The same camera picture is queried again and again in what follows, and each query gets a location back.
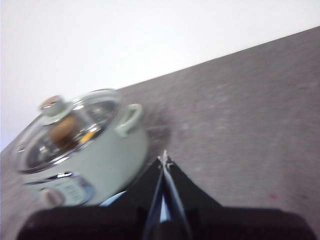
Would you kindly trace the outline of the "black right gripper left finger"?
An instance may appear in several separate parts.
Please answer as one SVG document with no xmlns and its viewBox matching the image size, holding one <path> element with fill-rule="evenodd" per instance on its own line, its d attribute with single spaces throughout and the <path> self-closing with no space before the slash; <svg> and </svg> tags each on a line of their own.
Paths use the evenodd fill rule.
<svg viewBox="0 0 320 240">
<path fill-rule="evenodd" d="M 25 221 L 19 240 L 138 240 L 147 220 L 161 162 L 143 174 L 108 205 L 65 206 L 39 210 Z"/>
</svg>

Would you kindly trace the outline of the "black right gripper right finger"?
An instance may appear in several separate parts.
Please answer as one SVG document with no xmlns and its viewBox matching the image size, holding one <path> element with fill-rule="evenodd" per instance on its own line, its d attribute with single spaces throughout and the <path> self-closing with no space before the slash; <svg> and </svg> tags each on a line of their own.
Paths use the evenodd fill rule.
<svg viewBox="0 0 320 240">
<path fill-rule="evenodd" d="M 164 177 L 182 225 L 195 240 L 315 240 L 307 221 L 274 208 L 223 206 L 199 188 L 169 156 Z"/>
</svg>

